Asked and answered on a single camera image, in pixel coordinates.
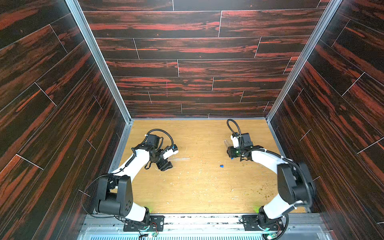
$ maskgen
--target red wire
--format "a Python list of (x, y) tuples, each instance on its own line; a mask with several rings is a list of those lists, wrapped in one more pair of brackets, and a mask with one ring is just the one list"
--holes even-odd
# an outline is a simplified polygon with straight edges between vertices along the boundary
[(155, 227), (156, 227), (156, 234), (158, 234), (158, 233), (159, 233), (159, 231), (157, 230), (157, 224), (156, 224), (156, 223), (154, 223), (154, 222), (151, 222), (151, 223), (155, 225)]

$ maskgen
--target metal rail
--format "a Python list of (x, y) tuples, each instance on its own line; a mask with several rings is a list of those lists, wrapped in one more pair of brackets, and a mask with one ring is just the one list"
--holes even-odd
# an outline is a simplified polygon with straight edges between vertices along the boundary
[(282, 90), (280, 91), (279, 95), (277, 96), (275, 103), (273, 104), (271, 110), (269, 111), (267, 118), (266, 118), (267, 122), (270, 122), (272, 120), (274, 114), (276, 113), (277, 109), (280, 107), (280, 104), (283, 102), (289, 89), (291, 88), (295, 79), (299, 75), (305, 62), (307, 61), (308, 57), (312, 53), (312, 50), (316, 46), (320, 37), (324, 33), (325, 28), (328, 26), (333, 15), (336, 13), (336, 10), (339, 8), (339, 5), (341, 2), (342, 2), (342, 0), (331, 0), (328, 3), (328, 6), (325, 8), (325, 10), (324, 10), (322, 16), (320, 17), (315, 29), (313, 30), (310, 38), (308, 39), (307, 44), (305, 45), (303, 51), (301, 52), (299, 58), (297, 59), (295, 66), (293, 67), (291, 73), (288, 75), (288, 78), (285, 81), (285, 84), (284, 84)]
[(121, 114), (127, 124), (131, 122), (131, 116), (128, 112), (127, 107), (124, 104), (124, 101), (121, 97), (121, 94), (116, 86), (115, 81), (113, 80), (112, 74), (109, 71), (109, 68), (107, 66), (107, 63), (104, 60), (103, 55), (101, 54), (100, 48), (96, 43), (96, 39), (93, 36), (93, 33), (91, 31), (91, 28), (89, 27), (89, 24), (87, 20), (85, 19), (84, 13), (81, 10), (80, 4), (77, 0), (65, 0), (65, 2), (68, 5), (68, 8), (70, 9), (72, 16), (77, 24), (77, 26), (80, 29), (81, 34), (83, 35), (85, 42), (87, 43), (95, 61), (96, 64), (99, 66), (99, 69), (101, 71), (101, 74), (103, 75), (113, 98), (115, 99)]

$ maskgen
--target wooden floor panel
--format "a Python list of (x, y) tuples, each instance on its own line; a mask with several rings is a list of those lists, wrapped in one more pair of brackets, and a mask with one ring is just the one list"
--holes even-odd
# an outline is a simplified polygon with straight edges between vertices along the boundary
[[(254, 145), (279, 152), (264, 119), (236, 121), (242, 132), (250, 133)], [(122, 162), (153, 128), (172, 136), (179, 148), (174, 157), (189, 159), (171, 160), (174, 167), (165, 172), (156, 165), (140, 170), (132, 184), (134, 201), (152, 213), (254, 213), (277, 194), (274, 172), (228, 157), (223, 140), (230, 141), (231, 131), (225, 120), (135, 120)], [(166, 137), (164, 144), (170, 144)]]

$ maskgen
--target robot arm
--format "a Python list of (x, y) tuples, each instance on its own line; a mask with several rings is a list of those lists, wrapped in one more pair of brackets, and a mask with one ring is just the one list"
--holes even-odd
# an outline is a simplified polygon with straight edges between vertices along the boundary
[[(153, 131), (166, 133), (171, 139), (171, 146), (167, 146), (164, 150), (161, 149), (160, 137), (150, 134)], [(171, 136), (161, 129), (149, 131), (144, 141), (131, 149), (133, 154), (127, 161), (112, 174), (99, 179), (96, 211), (124, 217), (145, 227), (149, 224), (149, 210), (133, 202), (131, 183), (144, 165), (145, 169), (149, 169), (152, 163), (156, 163), (161, 171), (172, 168), (172, 163), (167, 159), (179, 151)], [(110, 192), (114, 188), (118, 189), (117, 193)]]
[[(229, 122), (236, 124), (238, 133), (232, 130)], [(312, 206), (316, 188), (306, 164), (296, 164), (262, 146), (253, 146), (249, 133), (241, 134), (238, 124), (232, 119), (228, 119), (227, 125), (232, 131), (233, 146), (227, 150), (230, 158), (240, 157), (240, 161), (260, 163), (277, 174), (278, 194), (268, 204), (260, 207), (256, 219), (260, 229), (269, 230), (274, 224), (282, 225), (281, 218), (297, 206)]]

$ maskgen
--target dark wood wall panel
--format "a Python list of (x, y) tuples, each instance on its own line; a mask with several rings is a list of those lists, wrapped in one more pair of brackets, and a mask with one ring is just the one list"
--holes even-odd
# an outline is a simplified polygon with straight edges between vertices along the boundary
[(328, 46), (332, 46), (348, 21), (349, 18), (336, 12), (320, 39)]
[(65, 182), (66, 176), (70, 176), (70, 168), (74, 164), (74, 159), (81, 152), (81, 148), (86, 142), (92, 129), (92, 120), (101, 111), (100, 106), (94, 99), (91, 101), (85, 111), (79, 117), (79, 120), (71, 128), (70, 132), (63, 140), (52, 159), (44, 167), (44, 171), (35, 183), (27, 197), (24, 199), (20, 208), (12, 219), (8, 221), (5, 230), (0, 233), (4, 239), (12, 239), (15, 236), (23, 236), (24, 239), (31, 239), (39, 228), (47, 210), (49, 209), (54, 198), (62, 184), (75, 183), (75, 179)]
[(80, 0), (83, 11), (172, 11), (172, 0)]
[(355, 152), (382, 137), (308, 62), (300, 73), (300, 83)]
[(348, 18), (354, 19), (366, 26), (384, 32), (384, 6), (375, 0), (349, 0), (343, 1), (338, 12)]
[(92, 54), (83, 41), (36, 83), (54, 103), (59, 104), (94, 63)]
[(271, 120), (286, 155), (319, 177), (313, 209), (337, 239), (384, 238), (383, 7), (343, 0)]
[(384, 136), (384, 85), (364, 73), (344, 98)]
[(0, 49), (70, 13), (62, 0), (3, 1)]
[(170, 104), (146, 104), (146, 103), (126, 103), (127, 109), (129, 113), (137, 114), (137, 113), (155, 113), (155, 114), (174, 114), (174, 113), (182, 113), (181, 112), (181, 104), (170, 103)]
[(69, 96), (58, 105), (53, 115), (20, 149), (19, 154), (45, 168), (71, 127), (85, 111), (88, 103), (94, 99), (92, 84), (101, 80), (100, 77), (101, 74), (94, 66)]
[(289, 74), (292, 71), (298, 58), (299, 57), (291, 57), (291, 59), (289, 60), (289, 63), (287, 64), (287, 67), (284, 70), (284, 74)]
[(290, 58), (179, 60), (179, 75), (188, 77), (283, 74), (289, 60)]
[(137, 77), (177, 77), (178, 68), (175, 60), (113, 60), (106, 63), (114, 76)]
[(96, 38), (104, 58), (139, 59), (133, 38)]
[(308, 36), (262, 37), (255, 57), (295, 57), (299, 56), (307, 44)]
[(262, 113), (268, 102), (182, 104), (183, 113)]
[(279, 95), (281, 89), (265, 89), (265, 90), (254, 90), (244, 91), (241, 102), (242, 103), (253, 103), (256, 101), (274, 101)]
[(220, 37), (310, 35), (324, 9), (223, 11)]
[(209, 114), (164, 114), (164, 113), (134, 113), (131, 114), (133, 118), (208, 118)]
[(67, 52), (72, 51), (84, 40), (71, 13), (51, 23), (51, 27)]
[[(324, 175), (324, 179), (333, 178), (337, 180), (337, 184), (329, 184), (329, 187), (334, 188), (333, 193), (335, 196), (340, 195), (340, 203), (342, 202), (344, 205), (343, 209), (355, 209), (359, 212), (357, 209), (362, 204), (366, 206), (365, 208), (369, 214), (364, 213), (364, 211), (360, 213), (361, 210), (359, 214), (371, 215), (377, 222), (380, 222), (384, 216), (381, 207), (384, 203), (384, 197), (381, 194), (384, 185), (375, 178), (357, 154), (352, 152), (338, 131), (321, 115), (318, 106), (311, 101), (306, 92), (303, 91), (300, 94), (295, 104), (297, 104), (302, 115), (305, 116), (304, 118), (311, 126), (311, 131), (314, 132), (319, 139), (320, 145), (329, 156), (329, 162), (324, 163), (326, 169), (323, 174), (327, 174)], [(355, 198), (355, 201), (351, 202), (351, 200), (343, 199), (346, 194), (351, 195), (350, 198)], [(352, 221), (355, 221), (355, 226), (360, 222), (357, 219)], [(367, 224), (368, 227), (372, 224), (372, 221), (364, 224)]]
[(1, 5), (0, 238), (75, 239), (125, 121), (64, 0)]
[(253, 58), (260, 37), (135, 39), (140, 59)]
[(84, 12), (84, 14), (95, 37), (204, 38), (218, 35), (221, 12)]
[(266, 113), (210, 113), (209, 118), (264, 118)]
[(213, 77), (113, 77), (120, 91), (209, 91)]
[(0, 232), (5, 228), (5, 220), (12, 218), (41, 172), (40, 168), (18, 155), (0, 171), (0, 217), (4, 223), (0, 225)]
[(284, 0), (210, 0), (210, 1), (188, 1), (174, 0), (175, 11), (191, 10), (267, 10), (267, 9), (293, 9), (293, 8), (316, 8), (317, 0), (309, 1), (284, 1)]
[(384, 64), (381, 58), (376, 57), (384, 52), (383, 33), (351, 20), (333, 44), (333, 48), (384, 84)]
[[(213, 91), (265, 90), (245, 93), (244, 101), (272, 104), (328, 3), (80, 0), (127, 106), (171, 104), (171, 109), (172, 104), (242, 99), (237, 100), (239, 93), (224, 96)], [(196, 93), (203, 91), (204, 97)], [(231, 116), (266, 116), (270, 106), (262, 113), (232, 111)], [(131, 113), (135, 118), (206, 117), (206, 112), (186, 115), (181, 108), (179, 113), (152, 112), (157, 107), (136, 110)]]
[(1, 49), (0, 110), (65, 55), (65, 49), (50, 26)]
[(280, 89), (288, 75), (215, 77), (213, 91)]
[(55, 105), (32, 84), (0, 111), (0, 171), (53, 112)]
[(56, 239), (96, 150), (85, 141), (32, 239)]
[(340, 95), (363, 74), (362, 70), (322, 41), (317, 43), (308, 62)]
[(152, 103), (149, 92), (121, 91), (120, 94), (125, 103)]
[(239, 103), (242, 91), (150, 92), (152, 103)]

